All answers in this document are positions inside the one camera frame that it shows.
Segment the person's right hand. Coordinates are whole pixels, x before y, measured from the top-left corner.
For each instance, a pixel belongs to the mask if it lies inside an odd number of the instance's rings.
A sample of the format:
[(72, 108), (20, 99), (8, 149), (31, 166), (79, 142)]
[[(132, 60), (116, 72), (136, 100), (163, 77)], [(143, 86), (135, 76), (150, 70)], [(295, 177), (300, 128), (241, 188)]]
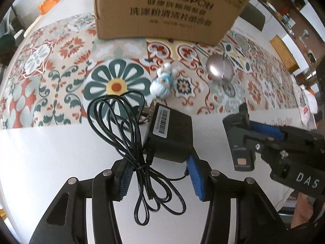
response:
[(293, 229), (309, 222), (313, 215), (313, 205), (308, 201), (308, 195), (299, 193), (290, 228)]

